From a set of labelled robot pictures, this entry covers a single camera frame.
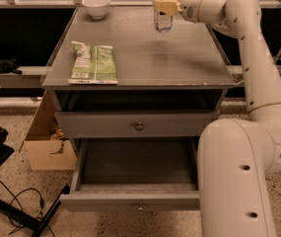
white bowl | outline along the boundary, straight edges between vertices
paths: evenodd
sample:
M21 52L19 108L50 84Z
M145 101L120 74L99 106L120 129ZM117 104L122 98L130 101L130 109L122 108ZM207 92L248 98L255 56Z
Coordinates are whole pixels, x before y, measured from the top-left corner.
M83 0L82 5L94 19L102 19L108 13L110 0Z

terrazzo floor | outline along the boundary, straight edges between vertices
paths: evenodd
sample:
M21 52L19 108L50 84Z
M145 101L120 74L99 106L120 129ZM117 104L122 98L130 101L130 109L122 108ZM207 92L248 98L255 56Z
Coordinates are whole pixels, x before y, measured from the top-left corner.
M237 117L246 119L244 102L227 102L222 108L221 118ZM35 109L1 110L0 126L9 132L7 145L15 153L0 167L0 179L17 194L27 188L40 191L45 210L53 203L62 188L71 184L72 171L32 171L23 144L28 129L34 118ZM274 219L279 237L281 237L281 173L267 178L268 189ZM6 202L11 195L0 185L0 198ZM39 196L27 192L19 197L26 213L36 216L39 212ZM51 219L49 226L57 237L201 237L199 211L132 211L132 212L68 212L61 204ZM10 220L0 213L0 237L8 236L15 227ZM22 229L12 236L31 236L32 231ZM41 236L53 236L47 228Z

black cord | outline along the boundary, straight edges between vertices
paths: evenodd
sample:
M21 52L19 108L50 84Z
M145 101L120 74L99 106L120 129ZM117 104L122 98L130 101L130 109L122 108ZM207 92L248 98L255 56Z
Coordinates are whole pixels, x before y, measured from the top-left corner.
M16 201L17 204L19 205L21 211L23 211L23 207L22 207L21 203L20 203L19 200L18 200L18 196L20 196L21 194L23 194L24 192L27 192L27 191L35 191L35 192L37 192L37 194L39 195L39 206L40 206L40 211L39 211L38 215L36 216L36 219L42 220L42 217L40 217L40 216L42 215L42 210L43 210L43 207L44 207L44 200L43 200L42 195L41 195L41 193L40 193L39 190L37 190L37 189L35 189L35 188L27 188L27 189L24 189L24 190L20 191L17 195L14 195L14 194L11 192L11 190L10 190L1 180L0 180L0 184L1 184L1 185L5 188L5 190L13 197L13 199L12 199L11 202L10 202L10 205L11 205L14 201ZM25 228L25 226L21 226L21 224L18 224L18 225L15 224L14 221L12 220L12 218L10 218L10 217L9 217L9 220L10 220L11 224L12 224L13 226L15 226L15 229L13 229L13 230L9 233L9 235L14 234L14 233L17 233L17 232L20 231L21 229ZM48 230L50 231L51 235L52 235L53 237L55 237L55 235L54 235L54 233L53 233L51 227L50 227L49 225L47 225L47 228L48 228Z

water bottle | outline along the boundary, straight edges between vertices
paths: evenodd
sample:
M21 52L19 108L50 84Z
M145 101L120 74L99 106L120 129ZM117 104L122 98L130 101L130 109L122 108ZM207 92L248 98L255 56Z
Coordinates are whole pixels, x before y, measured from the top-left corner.
M163 12L154 12L154 25L159 33L167 33L172 28L173 17Z

drawer knob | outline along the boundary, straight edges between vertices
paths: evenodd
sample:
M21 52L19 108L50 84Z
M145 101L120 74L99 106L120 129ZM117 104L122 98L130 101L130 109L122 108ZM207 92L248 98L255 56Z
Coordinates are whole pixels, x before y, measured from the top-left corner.
M136 125L135 125L135 128L136 128L137 131L143 130L142 122L137 122Z

